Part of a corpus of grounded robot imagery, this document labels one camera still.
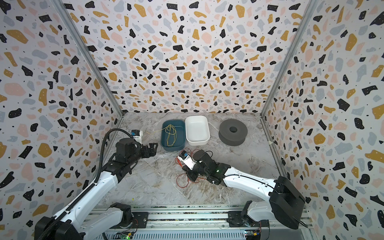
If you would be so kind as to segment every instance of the yellow string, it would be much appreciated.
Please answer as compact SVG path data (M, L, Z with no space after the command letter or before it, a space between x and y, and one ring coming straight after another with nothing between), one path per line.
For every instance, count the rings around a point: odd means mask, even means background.
M169 124L168 126L166 126L165 128L163 128L163 129L160 129L160 130L156 130L156 131L154 131L153 133L149 133L149 132L147 132L147 131L145 131L146 133L148 133L148 134L155 134L155 132L158 132L158 131L161 131L161 130L166 130L166 133L168 133L168 137L167 137L167 146L168 147L172 147L173 146L173 144L175 144L175 142L176 142L176 137L177 137L177 134L176 134L176 128L175 128L175 126L173 126L172 124ZM173 139L173 143L172 144L169 144L168 143L168 141L169 141L169 137L171 136L171 135L174 135L174 139Z

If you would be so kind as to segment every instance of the white plastic tray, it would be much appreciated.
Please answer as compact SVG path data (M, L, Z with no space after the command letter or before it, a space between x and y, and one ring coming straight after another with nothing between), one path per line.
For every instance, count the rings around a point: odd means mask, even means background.
M208 143L210 136L208 120L205 116L190 116L185 119L185 136L191 146Z

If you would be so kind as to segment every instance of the marble floor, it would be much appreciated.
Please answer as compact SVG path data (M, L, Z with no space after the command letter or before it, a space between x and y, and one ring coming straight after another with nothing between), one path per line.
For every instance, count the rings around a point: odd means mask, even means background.
M213 185L206 180L199 183L189 183L186 188L180 188L176 184L176 178L184 173L175 157L179 152L167 152L160 146L162 123L170 119L185 119L197 113L127 113L124 116L121 128L130 132L132 129L140 129L144 132L142 143L158 142L159 147L154 157L140 159L132 172L112 190L110 190L99 205L111 205L121 202L131 205L243 205L248 200L261 201L260 198L240 189ZM185 147L212 151L216 162L223 162L256 176L264 178L278 178L271 150L268 146L262 129L259 115L253 113L220 113L204 114L209 123L210 140L203 146L190 146L186 142ZM245 142L237 147L231 147L221 142L218 137L220 123L226 119L238 119L248 128ZM127 137L118 132L113 146L107 158L116 151L115 144L119 139ZM178 179L180 186L185 186L187 177L182 175Z

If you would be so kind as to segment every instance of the patterned wallpaper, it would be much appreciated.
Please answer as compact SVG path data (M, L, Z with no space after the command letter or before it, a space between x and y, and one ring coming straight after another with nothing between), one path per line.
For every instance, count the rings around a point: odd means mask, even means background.
M0 238L24 240L91 180L117 115L51 2L0 8Z
M319 239L384 239L383 1L319 1L265 119Z
M304 0L65 0L127 112L258 112Z

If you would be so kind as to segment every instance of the blue plastic tray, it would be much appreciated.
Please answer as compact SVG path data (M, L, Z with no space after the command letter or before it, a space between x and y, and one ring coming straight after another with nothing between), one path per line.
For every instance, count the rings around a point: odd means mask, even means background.
M172 124L176 128L176 142L173 144L172 147L168 147L167 145L168 133L166 133L165 129L163 129L169 124ZM163 130L161 131L160 144L165 151L174 152L174 151L181 151L184 149L186 137L185 137L185 122L183 120L173 119L173 120L165 121L161 128ZM174 135L170 135L168 143L172 143L173 141L174 141Z

